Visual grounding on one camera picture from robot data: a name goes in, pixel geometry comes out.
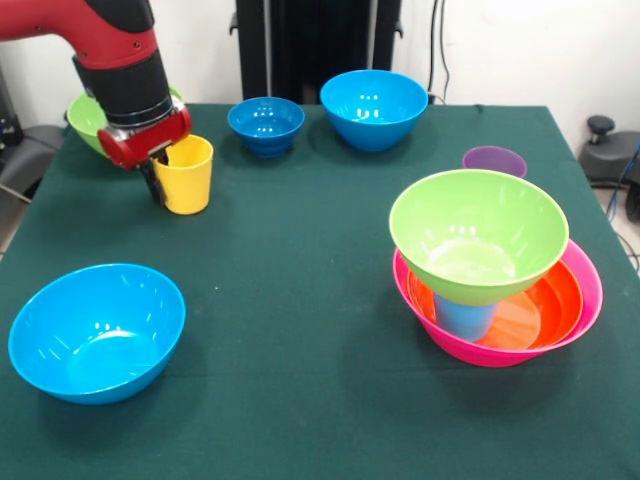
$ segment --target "plastic cup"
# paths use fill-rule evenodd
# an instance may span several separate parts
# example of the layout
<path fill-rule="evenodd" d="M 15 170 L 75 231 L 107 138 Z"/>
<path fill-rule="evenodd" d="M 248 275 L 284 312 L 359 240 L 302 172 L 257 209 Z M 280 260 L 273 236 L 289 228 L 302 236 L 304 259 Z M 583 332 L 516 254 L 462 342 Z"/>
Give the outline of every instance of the plastic cup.
<path fill-rule="evenodd" d="M 494 146 L 472 148 L 462 157 L 462 166 L 494 170 L 520 178 L 527 174 L 527 162 L 524 158 L 507 148 Z"/>
<path fill-rule="evenodd" d="M 213 145 L 189 135 L 167 148 L 169 165 L 153 161 L 156 176 L 167 196 L 166 207 L 179 215 L 201 212 L 209 204 Z"/>
<path fill-rule="evenodd" d="M 434 295 L 436 319 L 447 332 L 458 338 L 475 342 L 484 337 L 491 326 L 497 303 L 482 306 L 460 305 L 440 295 Z"/>

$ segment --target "blue cup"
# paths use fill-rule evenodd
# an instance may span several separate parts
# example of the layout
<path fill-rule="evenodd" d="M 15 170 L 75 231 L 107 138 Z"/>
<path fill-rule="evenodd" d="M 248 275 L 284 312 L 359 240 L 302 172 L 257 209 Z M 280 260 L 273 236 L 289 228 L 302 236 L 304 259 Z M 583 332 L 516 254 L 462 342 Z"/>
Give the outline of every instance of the blue cup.
<path fill-rule="evenodd" d="M 456 337 L 475 342 L 484 337 L 491 326 L 497 303 L 483 306 L 460 305 L 440 295 L 433 296 L 438 325 Z"/>

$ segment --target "lime green bowl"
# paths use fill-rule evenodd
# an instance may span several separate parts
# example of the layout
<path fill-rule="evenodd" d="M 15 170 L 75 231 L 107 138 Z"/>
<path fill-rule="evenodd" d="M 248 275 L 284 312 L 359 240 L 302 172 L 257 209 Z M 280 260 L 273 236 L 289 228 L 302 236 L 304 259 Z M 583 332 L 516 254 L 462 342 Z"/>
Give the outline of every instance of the lime green bowl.
<path fill-rule="evenodd" d="M 170 90 L 173 95 L 182 98 L 182 94 L 178 90 L 175 88 Z M 98 130 L 107 125 L 107 117 L 98 102 L 83 93 L 73 101 L 67 110 L 67 120 L 87 145 L 99 154 L 107 156 L 98 139 Z"/>
<path fill-rule="evenodd" d="M 569 242 L 569 224 L 553 198 L 490 170 L 419 180 L 393 204 L 389 227 L 413 272 L 462 305 L 487 305 L 526 290 Z"/>

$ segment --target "green tablecloth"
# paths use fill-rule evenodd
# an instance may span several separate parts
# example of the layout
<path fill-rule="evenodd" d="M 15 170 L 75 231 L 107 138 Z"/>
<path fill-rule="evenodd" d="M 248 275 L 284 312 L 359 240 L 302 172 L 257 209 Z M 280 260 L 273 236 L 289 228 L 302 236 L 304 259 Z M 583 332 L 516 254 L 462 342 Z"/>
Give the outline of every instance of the green tablecloth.
<path fill-rule="evenodd" d="M 372 156 L 309 107 L 295 149 L 270 161 L 242 150 L 227 110 L 192 107 L 216 147 L 212 201 L 193 217 L 66 141 L 0 264 L 2 478 L 640 476 L 640 284 L 546 109 L 434 107 Z M 605 286 L 586 337 L 503 370 L 440 351 L 391 274 L 395 197 L 483 144 L 527 159 Z M 6 339 L 41 286 L 102 262 L 172 277 L 187 326 L 147 391 L 81 407 L 20 379 Z"/>

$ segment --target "blue bowl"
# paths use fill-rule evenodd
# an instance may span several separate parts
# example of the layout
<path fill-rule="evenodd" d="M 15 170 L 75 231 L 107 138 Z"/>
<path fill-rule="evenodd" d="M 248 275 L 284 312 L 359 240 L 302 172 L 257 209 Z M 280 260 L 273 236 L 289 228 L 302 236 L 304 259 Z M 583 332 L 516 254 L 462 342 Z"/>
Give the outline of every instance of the blue bowl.
<path fill-rule="evenodd" d="M 163 274 L 98 265 L 58 278 L 22 307 L 9 356 L 22 378 L 54 397 L 113 403 L 162 372 L 184 321 L 182 294 Z"/>
<path fill-rule="evenodd" d="M 420 84 L 386 70 L 356 70 L 333 77 L 322 87 L 320 100 L 342 138 L 367 152 L 398 144 L 429 104 Z"/>
<path fill-rule="evenodd" d="M 227 120 L 250 152 L 270 158 L 291 146 L 304 123 L 304 111 L 284 98 L 258 97 L 234 106 Z"/>

